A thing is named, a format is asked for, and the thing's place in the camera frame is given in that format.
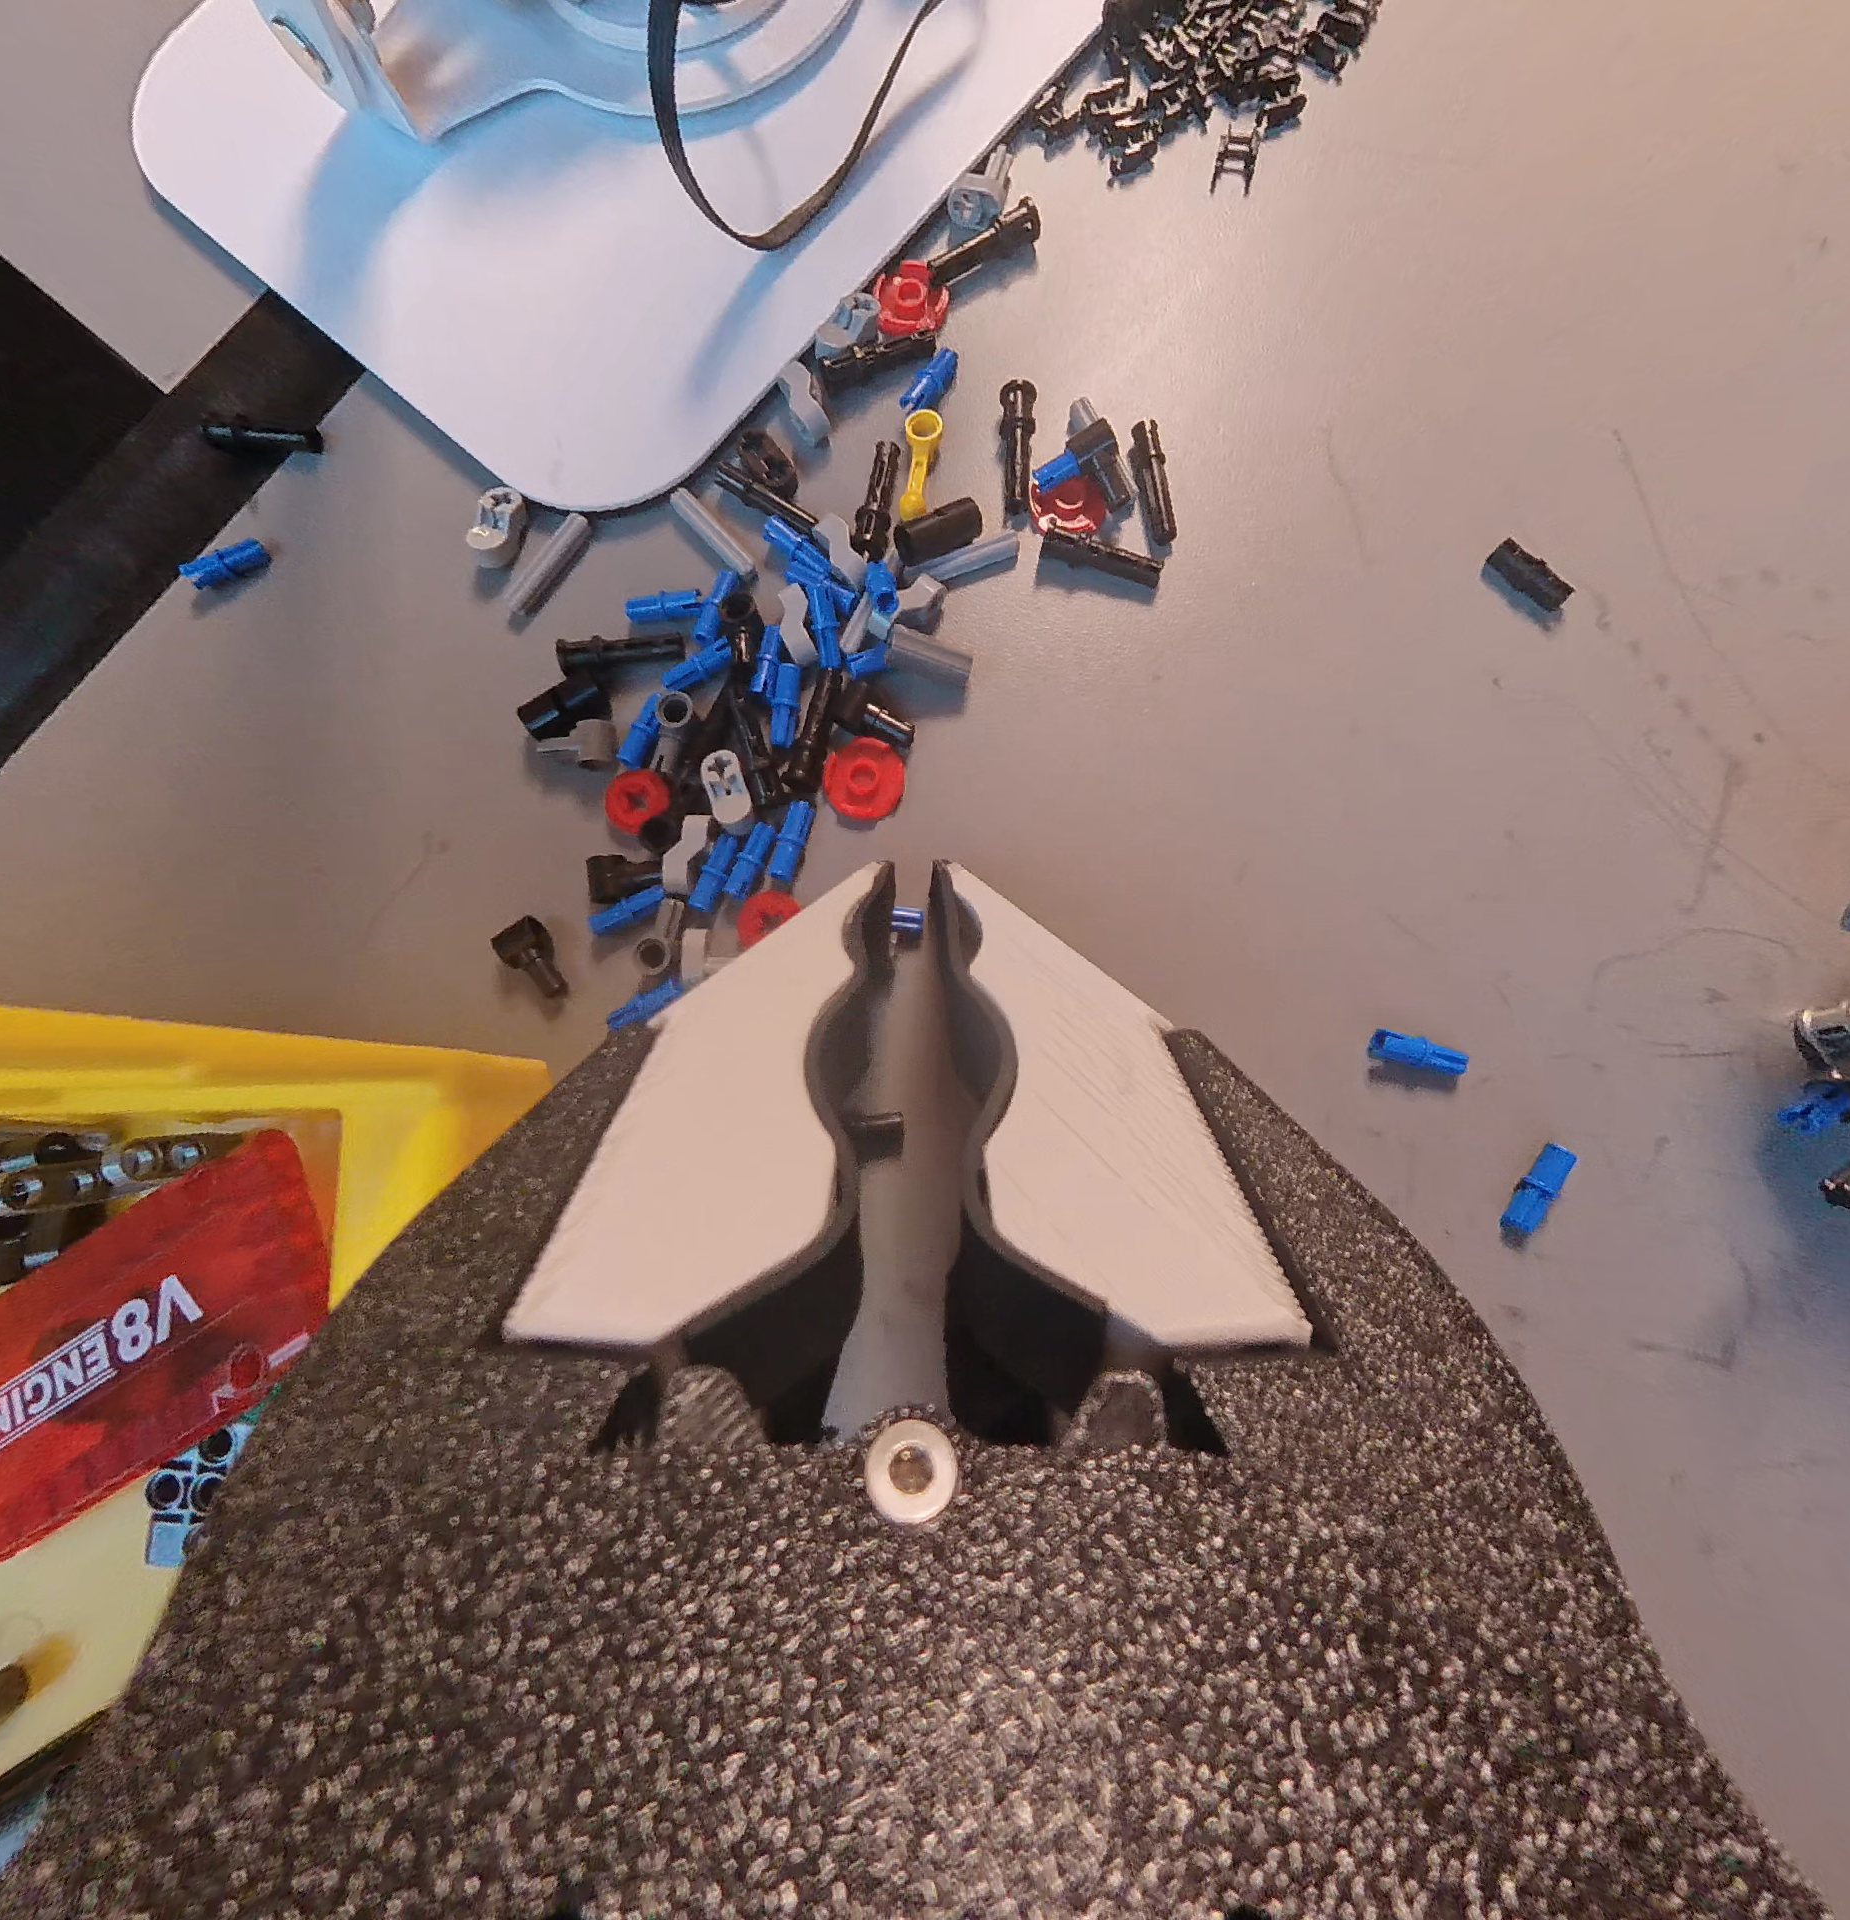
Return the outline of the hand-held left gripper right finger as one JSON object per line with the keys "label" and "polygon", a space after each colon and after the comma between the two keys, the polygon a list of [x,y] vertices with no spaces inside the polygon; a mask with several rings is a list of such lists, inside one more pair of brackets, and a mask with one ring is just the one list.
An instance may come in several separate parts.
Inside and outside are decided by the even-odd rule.
{"label": "hand-held left gripper right finger", "polygon": [[1186,1361],[1304,1353],[1314,1317],[1175,1054],[1171,1025],[966,866],[931,925],[971,1129],[945,1276],[963,1430],[1069,1430],[1101,1378],[1201,1430]]}

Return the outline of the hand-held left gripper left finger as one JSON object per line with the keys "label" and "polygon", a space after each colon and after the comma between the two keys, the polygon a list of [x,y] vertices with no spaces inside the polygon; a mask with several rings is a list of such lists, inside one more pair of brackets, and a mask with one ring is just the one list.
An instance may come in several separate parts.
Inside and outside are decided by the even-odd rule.
{"label": "hand-held left gripper left finger", "polygon": [[889,979],[894,866],[866,862],[646,1025],[507,1343],[738,1378],[771,1430],[820,1430],[862,1297],[843,1104]]}

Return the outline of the pile of mixed building pieces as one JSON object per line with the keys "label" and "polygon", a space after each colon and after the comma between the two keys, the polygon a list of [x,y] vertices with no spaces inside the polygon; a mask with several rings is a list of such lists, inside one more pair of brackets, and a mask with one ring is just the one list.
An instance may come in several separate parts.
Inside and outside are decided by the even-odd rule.
{"label": "pile of mixed building pieces", "polygon": [[931,499],[959,355],[945,342],[954,283],[1028,254],[1031,197],[949,197],[954,244],[904,258],[841,299],[811,355],[778,375],[794,440],[820,450],[826,402],[904,375],[896,428],[874,440],[851,515],[797,495],[794,450],[738,432],[709,485],[754,517],[742,540],[703,495],[670,492],[709,581],[626,599],[620,636],[554,645],[554,681],[517,707],[527,755],[603,778],[609,832],[636,853],[587,856],[587,935],[639,932],[639,992],[609,1027],[642,1025],[709,976],[716,925],[742,948],[797,910],[820,809],[874,826],[904,801],[915,729],[889,681],[963,692],[971,654],[938,636],[945,587],[1033,558],[1152,590],[1175,509],[1152,422],[1128,435],[1075,397],[1053,459],[1033,460],[1031,378],[996,391],[1001,515]]}

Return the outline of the grey desk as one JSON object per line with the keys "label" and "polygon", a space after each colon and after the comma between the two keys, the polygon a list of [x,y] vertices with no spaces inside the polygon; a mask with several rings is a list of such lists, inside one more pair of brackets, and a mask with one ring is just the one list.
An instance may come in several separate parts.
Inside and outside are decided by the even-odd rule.
{"label": "grey desk", "polygon": [[[1201,137],[1020,160],[1047,231],[956,306],[943,489],[996,515],[1022,372],[1041,428],[1157,416],[1178,540],[1152,594],[954,590],[966,701],[811,887],[954,856],[1300,1115],[1502,1341],[1850,1910],[1845,1147],[1772,1123],[1789,1012],[1850,992],[1850,5],[1386,5],[1245,197],[1204,180]],[[515,707],[695,556],[609,517],[510,633],[481,485],[366,378],[233,517],[275,568],[151,603],[0,772],[0,1000],[587,1054],[603,831]]]}

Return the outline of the yellow plastic bin with parts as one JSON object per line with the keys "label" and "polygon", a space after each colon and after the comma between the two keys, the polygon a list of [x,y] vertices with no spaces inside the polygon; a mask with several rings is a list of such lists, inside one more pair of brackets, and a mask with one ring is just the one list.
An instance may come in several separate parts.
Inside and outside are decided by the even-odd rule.
{"label": "yellow plastic bin with parts", "polygon": [[[327,1311],[542,1090],[534,1059],[0,1005],[0,1140],[284,1131],[327,1238]],[[141,1197],[0,1222],[0,1294]],[[0,1787],[124,1694],[166,1608],[180,1570],[145,1565],[145,1477],[0,1558]]]}

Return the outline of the red transparent panel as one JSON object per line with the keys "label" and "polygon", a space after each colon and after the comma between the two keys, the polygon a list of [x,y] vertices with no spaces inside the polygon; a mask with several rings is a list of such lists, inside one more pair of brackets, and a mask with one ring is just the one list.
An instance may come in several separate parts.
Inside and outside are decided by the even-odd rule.
{"label": "red transparent panel", "polygon": [[0,1558],[257,1407],[331,1304],[299,1147],[260,1131],[0,1294]]}

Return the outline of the grey holed brick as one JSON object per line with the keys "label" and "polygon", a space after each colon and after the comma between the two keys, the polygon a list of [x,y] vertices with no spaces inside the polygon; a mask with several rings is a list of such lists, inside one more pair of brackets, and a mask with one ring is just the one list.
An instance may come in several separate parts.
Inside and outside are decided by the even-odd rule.
{"label": "grey holed brick", "polygon": [[206,1431],[192,1448],[166,1456],[145,1477],[145,1565],[180,1570],[219,1500],[233,1464],[240,1459],[260,1410],[244,1410]]}

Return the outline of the pile of black links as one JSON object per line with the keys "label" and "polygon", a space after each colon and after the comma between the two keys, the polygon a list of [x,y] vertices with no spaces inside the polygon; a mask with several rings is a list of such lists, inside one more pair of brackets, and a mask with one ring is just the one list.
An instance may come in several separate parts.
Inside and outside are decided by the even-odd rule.
{"label": "pile of black links", "polygon": [[1309,82],[1342,82],[1382,5],[1101,5],[1088,51],[1051,82],[1020,137],[1088,146],[1106,180],[1136,180],[1191,129],[1217,129],[1209,180],[1252,190],[1259,151],[1306,112]]}

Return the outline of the black beam frame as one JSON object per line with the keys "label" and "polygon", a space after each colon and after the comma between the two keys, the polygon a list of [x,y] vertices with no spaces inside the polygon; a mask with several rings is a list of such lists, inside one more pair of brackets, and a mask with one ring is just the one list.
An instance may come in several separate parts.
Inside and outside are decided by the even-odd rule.
{"label": "black beam frame", "polygon": [[244,1135],[180,1131],[115,1140],[109,1131],[41,1131],[0,1140],[0,1222],[100,1209],[166,1186],[222,1160]]}

